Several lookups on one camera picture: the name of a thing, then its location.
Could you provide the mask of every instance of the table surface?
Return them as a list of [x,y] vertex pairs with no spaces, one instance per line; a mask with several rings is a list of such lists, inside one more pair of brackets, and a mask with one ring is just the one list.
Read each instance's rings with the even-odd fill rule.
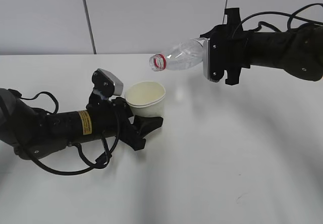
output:
[[[253,67],[228,86],[208,82],[201,65],[152,72],[148,58],[0,57],[1,87],[25,97],[49,91],[60,112],[85,108],[97,68],[125,89],[154,80],[167,92],[163,128],[147,136],[143,151],[121,142],[104,170],[55,176],[0,144],[1,223],[321,223],[322,82]],[[46,96],[28,104],[53,109]],[[92,159],[102,153],[98,141],[83,145]],[[85,167],[75,148],[43,162],[65,171]]]

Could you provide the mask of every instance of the wire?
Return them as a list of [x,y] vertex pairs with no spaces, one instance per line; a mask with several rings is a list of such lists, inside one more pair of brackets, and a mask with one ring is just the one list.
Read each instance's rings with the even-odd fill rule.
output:
[[79,155],[80,155],[80,158],[83,160],[83,162],[85,163],[85,164],[87,164],[88,166],[90,166],[90,167],[93,167],[93,168],[95,168],[95,169],[103,169],[103,168],[105,168],[107,165],[108,165],[108,163],[110,162],[110,158],[112,157],[112,152],[114,151],[114,149],[116,148],[116,146],[117,146],[117,144],[118,144],[118,142],[119,142],[119,138],[120,138],[120,131],[121,131],[121,127],[120,127],[120,119],[119,119],[119,115],[118,115],[118,113],[117,113],[117,111],[114,109],[114,113],[115,113],[115,116],[116,116],[116,121],[117,121],[117,135],[116,135],[116,138],[115,138],[115,141],[114,141],[114,143],[113,143],[113,145],[112,145],[112,148],[111,148],[111,150],[109,150],[109,147],[108,147],[108,145],[107,145],[107,142],[106,142],[106,139],[105,139],[105,137],[104,137],[104,135],[103,135],[103,133],[101,134],[101,141],[102,141],[102,144],[103,144],[103,147],[104,147],[104,153],[103,154],[101,154],[97,159],[96,159],[96,161],[99,161],[99,162],[101,162],[101,159],[103,158],[103,157],[105,157],[105,159],[106,159],[106,163],[105,164],[99,164],[99,162],[97,162],[97,163],[92,163],[89,159],[87,159],[86,158],[86,156],[84,155],[84,153],[83,153],[83,151],[82,151],[82,146],[81,146],[81,144],[79,144],[79,143],[75,143],[75,144],[73,144],[73,146],[75,146],[76,148],[77,148],[77,150],[78,150],[78,153],[79,153]]
[[282,32],[280,29],[278,29],[276,26],[266,22],[266,21],[259,21],[258,22],[258,27],[253,29],[252,31],[253,32],[257,32],[257,31],[260,31],[262,29],[262,26],[265,26],[269,29],[272,29],[274,32]]
[[81,175],[84,174],[86,172],[91,171],[92,169],[94,169],[93,167],[88,167],[86,169],[83,170],[79,170],[79,171],[72,171],[72,172],[64,172],[64,171],[57,171],[54,169],[49,168],[48,166],[44,165],[41,161],[39,161],[20,141],[18,134],[16,134],[15,128],[14,128],[14,124],[11,121],[11,117],[10,114],[8,112],[7,106],[3,100],[3,98],[0,96],[0,108],[5,116],[5,119],[7,120],[10,128],[12,129],[14,136],[17,140],[17,143],[19,144],[19,146],[24,150],[24,152],[26,153],[26,155],[30,158],[30,160],[32,160],[37,166],[39,166],[40,168],[42,168],[43,170],[50,172],[54,175],[63,175],[63,176],[72,176],[72,175]]
[[[26,98],[21,98],[21,99],[26,99],[26,100],[33,100],[33,99],[36,99],[40,94],[42,94],[44,92],[41,92],[39,94],[37,94],[35,97],[33,97],[32,99],[26,99]],[[104,153],[101,154],[101,156],[99,156],[97,158],[97,160],[101,160],[102,157],[105,157],[106,158],[106,163],[105,164],[99,164],[99,162],[97,162],[96,164],[90,162],[84,155],[83,151],[82,151],[82,146],[81,144],[79,143],[76,143],[74,144],[73,146],[77,147],[78,149],[78,153],[81,157],[81,159],[89,166],[88,168],[86,169],[83,169],[83,170],[79,170],[79,171],[71,171],[71,172],[66,172],[66,171],[58,171],[58,170],[54,170],[46,165],[44,165],[41,161],[39,161],[20,141],[19,137],[18,137],[18,134],[16,133],[15,131],[15,128],[14,128],[14,124],[12,123],[11,121],[11,117],[10,117],[10,114],[8,112],[8,108],[3,100],[3,98],[0,96],[0,109],[2,110],[3,112],[3,115],[6,119],[6,121],[8,122],[10,128],[12,129],[13,131],[13,134],[17,140],[17,143],[19,144],[19,146],[24,150],[24,152],[26,153],[26,155],[30,158],[30,160],[32,160],[37,166],[39,166],[41,169],[49,172],[49,173],[52,173],[54,175],[61,175],[61,176],[75,176],[75,175],[81,175],[81,174],[84,174],[84,173],[87,173],[93,169],[103,169],[105,168],[109,161],[110,161],[110,158],[111,158],[111,153],[114,151],[114,149],[116,148],[117,144],[118,144],[118,141],[119,141],[119,138],[120,138],[120,131],[121,131],[121,127],[120,127],[120,120],[119,120],[119,116],[116,112],[116,110],[114,109],[114,113],[115,113],[115,116],[116,116],[116,120],[117,120],[117,136],[116,136],[116,139],[114,141],[114,144],[111,148],[111,150],[109,150],[109,147],[107,145],[107,142],[106,142],[106,139],[105,137],[102,135],[102,143],[103,143],[103,147],[104,147]]]
[[228,6],[228,0],[226,0],[226,3],[224,5],[224,12],[223,12],[223,18],[222,18],[222,25],[224,24],[224,19],[226,17],[226,9],[227,9],[227,6]]
[[313,4],[309,4],[309,5],[306,5],[302,8],[300,8],[299,10],[295,11],[293,14],[291,14],[291,16],[289,17],[288,21],[287,21],[287,30],[291,30],[291,24],[292,24],[292,21],[294,18],[296,18],[296,15],[301,13],[302,11],[305,11],[306,9],[310,8],[310,7],[313,7],[313,6],[322,6],[323,7],[323,4],[322,3],[313,3]]
[[53,96],[53,94],[47,92],[47,91],[42,91],[38,94],[36,94],[34,97],[32,98],[23,98],[22,97],[22,94],[18,91],[18,90],[15,90],[15,89],[8,89],[15,97],[17,97],[18,99],[23,99],[23,100],[35,100],[37,99],[41,94],[45,94],[47,96],[49,96],[52,101],[54,102],[55,104],[55,110],[54,112],[49,112],[49,111],[46,111],[44,110],[46,113],[50,114],[50,115],[53,115],[53,114],[56,114],[58,111],[59,111],[59,102],[58,100],[55,98],[55,96]]
[[[287,14],[287,13],[283,13],[283,12],[277,12],[277,11],[264,11],[264,12],[259,12],[259,13],[256,13],[256,14],[253,14],[251,16],[248,16],[247,18],[243,19],[239,25],[236,27],[236,29],[233,31],[233,34],[232,34],[232,38],[234,37],[234,35],[236,34],[237,30],[239,29],[239,27],[245,23],[247,20],[250,20],[251,18],[253,17],[256,17],[256,16],[261,16],[261,15],[280,15],[280,16],[286,16],[286,17],[292,17],[292,14]],[[306,18],[302,18],[302,17],[298,17],[298,16],[293,16],[294,19],[297,19],[297,20],[300,20],[300,21],[305,21],[305,22],[308,22],[308,23],[312,23],[312,24],[316,24],[316,25],[321,25],[323,26],[323,22],[320,22],[320,21],[314,21],[314,20],[309,20],[309,19],[306,19]]]
[[115,150],[115,148],[116,148],[116,146],[117,146],[117,144],[118,144],[118,141],[119,141],[119,139],[120,139],[120,132],[121,132],[121,126],[120,126],[120,119],[119,119],[119,115],[118,115],[118,113],[117,113],[117,111],[115,110],[114,111],[114,113],[115,113],[115,116],[116,116],[116,120],[117,120],[117,135],[116,135],[116,138],[115,138],[115,142],[113,143],[113,145],[112,145],[112,147],[111,147],[111,150],[110,150],[110,153],[112,153],[114,150]]

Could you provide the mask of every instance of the white paper cup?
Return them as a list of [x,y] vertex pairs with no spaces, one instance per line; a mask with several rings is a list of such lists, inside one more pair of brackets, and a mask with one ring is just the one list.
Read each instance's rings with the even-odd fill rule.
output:
[[153,81],[143,81],[131,86],[125,99],[133,115],[141,117],[163,117],[165,88]]

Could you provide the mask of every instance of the plastic bottle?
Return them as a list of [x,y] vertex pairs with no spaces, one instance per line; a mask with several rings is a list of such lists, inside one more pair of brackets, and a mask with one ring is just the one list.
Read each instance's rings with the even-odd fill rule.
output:
[[203,42],[205,38],[190,39],[165,50],[149,59],[154,71],[184,70],[202,62]]

